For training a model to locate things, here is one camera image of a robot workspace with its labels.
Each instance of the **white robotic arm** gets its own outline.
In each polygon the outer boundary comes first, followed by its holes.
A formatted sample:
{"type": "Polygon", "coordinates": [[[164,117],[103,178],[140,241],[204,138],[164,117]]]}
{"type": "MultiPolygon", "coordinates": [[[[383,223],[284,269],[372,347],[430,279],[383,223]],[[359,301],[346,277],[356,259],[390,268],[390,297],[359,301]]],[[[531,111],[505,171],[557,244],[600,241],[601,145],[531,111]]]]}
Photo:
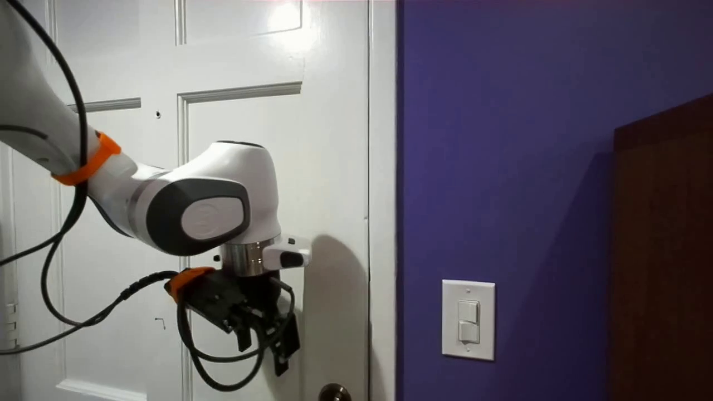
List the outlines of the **white robotic arm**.
{"type": "Polygon", "coordinates": [[[281,375],[300,344],[295,317],[281,317],[277,308],[286,287],[277,277],[281,268],[304,268],[310,251],[281,236],[277,175],[268,149],[222,141],[187,166],[157,170],[90,129],[90,161],[83,166],[79,117],[47,84],[14,8],[0,0],[0,142],[61,184],[87,181],[90,199],[126,236],[176,257],[222,247],[222,269],[194,274],[189,285],[171,284],[170,293],[186,293],[180,306],[236,332],[242,350],[249,345],[249,329],[262,328],[266,338],[275,336],[268,345],[281,375]]]}

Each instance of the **wooden furniture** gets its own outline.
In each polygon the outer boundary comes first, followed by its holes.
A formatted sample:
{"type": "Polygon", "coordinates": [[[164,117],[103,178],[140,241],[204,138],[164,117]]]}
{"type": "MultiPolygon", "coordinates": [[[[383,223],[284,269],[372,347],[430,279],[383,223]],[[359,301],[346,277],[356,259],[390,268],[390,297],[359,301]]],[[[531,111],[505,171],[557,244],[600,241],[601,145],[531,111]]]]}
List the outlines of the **wooden furniture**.
{"type": "Polygon", "coordinates": [[[610,401],[713,401],[713,96],[617,129],[610,401]]]}

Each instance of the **door frame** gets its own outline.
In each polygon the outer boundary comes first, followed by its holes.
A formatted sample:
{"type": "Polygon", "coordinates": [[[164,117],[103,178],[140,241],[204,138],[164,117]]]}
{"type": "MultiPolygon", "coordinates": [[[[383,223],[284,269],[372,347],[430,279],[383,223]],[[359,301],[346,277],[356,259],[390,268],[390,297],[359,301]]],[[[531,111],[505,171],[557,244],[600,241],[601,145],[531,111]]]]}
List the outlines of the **door frame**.
{"type": "Polygon", "coordinates": [[[371,0],[371,401],[396,401],[396,0],[371,0]]]}

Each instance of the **purple wall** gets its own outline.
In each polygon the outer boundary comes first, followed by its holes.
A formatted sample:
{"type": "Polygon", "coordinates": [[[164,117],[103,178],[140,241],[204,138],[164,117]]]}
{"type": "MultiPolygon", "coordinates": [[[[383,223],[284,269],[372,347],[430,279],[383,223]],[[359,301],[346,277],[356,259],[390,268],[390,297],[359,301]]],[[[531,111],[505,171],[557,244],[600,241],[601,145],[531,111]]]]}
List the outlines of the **purple wall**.
{"type": "Polygon", "coordinates": [[[604,401],[610,133],[713,92],[713,3],[402,5],[402,401],[604,401]],[[496,282],[497,361],[441,356],[496,282]]]}

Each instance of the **switch plate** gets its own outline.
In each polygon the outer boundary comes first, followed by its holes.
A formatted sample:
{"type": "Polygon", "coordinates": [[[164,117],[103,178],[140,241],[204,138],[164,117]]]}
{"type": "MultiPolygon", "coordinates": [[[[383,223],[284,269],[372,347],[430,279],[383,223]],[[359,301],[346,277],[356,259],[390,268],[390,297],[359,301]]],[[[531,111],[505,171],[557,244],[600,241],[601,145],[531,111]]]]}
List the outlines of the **switch plate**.
{"type": "Polygon", "coordinates": [[[496,284],[443,282],[441,350],[496,361],[496,284]]]}

